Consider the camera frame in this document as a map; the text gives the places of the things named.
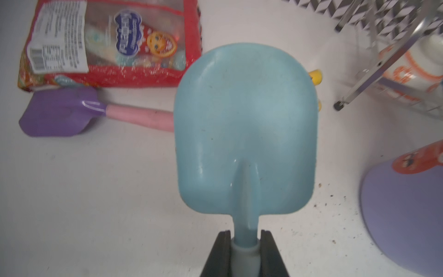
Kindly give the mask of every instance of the black rubber foot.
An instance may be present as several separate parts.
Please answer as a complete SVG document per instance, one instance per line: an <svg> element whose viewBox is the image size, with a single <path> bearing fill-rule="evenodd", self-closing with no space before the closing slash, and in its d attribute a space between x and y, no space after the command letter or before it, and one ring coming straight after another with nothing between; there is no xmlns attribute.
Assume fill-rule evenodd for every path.
<svg viewBox="0 0 443 277"><path fill-rule="evenodd" d="M343 29L343 27L340 26L340 25L335 26L335 31L336 31L337 33L340 33L340 32L342 31L342 29Z"/></svg>
<svg viewBox="0 0 443 277"><path fill-rule="evenodd" d="M334 104L334 109L336 110L336 111L340 111L341 109L343 109L345 107L345 105L343 104L343 102L341 102L341 101L337 101L335 104Z"/></svg>

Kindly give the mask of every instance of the product label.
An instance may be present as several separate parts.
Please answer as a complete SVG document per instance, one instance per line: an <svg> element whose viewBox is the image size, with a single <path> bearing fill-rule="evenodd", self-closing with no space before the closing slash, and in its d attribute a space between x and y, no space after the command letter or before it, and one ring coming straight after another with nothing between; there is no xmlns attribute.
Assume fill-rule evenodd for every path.
<svg viewBox="0 0 443 277"><path fill-rule="evenodd" d="M27 46L35 74L87 73L84 43L86 1L43 4Z"/></svg>
<svg viewBox="0 0 443 277"><path fill-rule="evenodd" d="M120 11L114 21L117 25L116 47L125 56L141 53L167 58L177 51L177 41L170 34L142 23L141 16L135 11Z"/></svg>
<svg viewBox="0 0 443 277"><path fill-rule="evenodd" d="M134 11L123 10L115 16L114 21L117 24L117 50L125 56L136 55L143 37L141 16Z"/></svg>

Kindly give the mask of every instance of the purple toy shovel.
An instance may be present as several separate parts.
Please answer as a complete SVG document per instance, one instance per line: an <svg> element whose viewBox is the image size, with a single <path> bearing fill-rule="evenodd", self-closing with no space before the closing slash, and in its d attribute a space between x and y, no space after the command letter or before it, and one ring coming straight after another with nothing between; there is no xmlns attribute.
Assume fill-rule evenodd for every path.
<svg viewBox="0 0 443 277"><path fill-rule="evenodd" d="M30 137L70 137L79 134L94 117L109 117L152 129L174 131L172 112L107 105L93 87L34 92L19 125Z"/></svg>

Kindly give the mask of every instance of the snack package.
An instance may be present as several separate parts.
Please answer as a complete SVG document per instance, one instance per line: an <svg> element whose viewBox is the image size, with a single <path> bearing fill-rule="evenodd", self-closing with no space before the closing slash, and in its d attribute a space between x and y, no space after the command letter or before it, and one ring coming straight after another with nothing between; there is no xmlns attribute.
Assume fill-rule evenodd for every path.
<svg viewBox="0 0 443 277"><path fill-rule="evenodd" d="M197 0L39 0L18 86L177 86L201 52Z"/></svg>

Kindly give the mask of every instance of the white floor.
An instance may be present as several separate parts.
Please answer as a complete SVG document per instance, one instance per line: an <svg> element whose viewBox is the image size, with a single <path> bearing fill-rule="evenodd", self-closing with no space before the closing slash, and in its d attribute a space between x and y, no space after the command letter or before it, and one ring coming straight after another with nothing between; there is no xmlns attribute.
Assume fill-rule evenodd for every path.
<svg viewBox="0 0 443 277"><path fill-rule="evenodd" d="M35 0L0 9L0 276L199 276L230 217L189 209L177 189L174 138L112 120L72 138L29 138L16 86ZM204 50L258 42L320 68L323 103L315 191L291 215L260 218L292 276L413 277L364 227L359 183L374 164L443 137L443 122L359 96L341 112L356 71L355 33L280 0L201 0ZM113 89L111 102L172 109L175 89Z"/></svg>

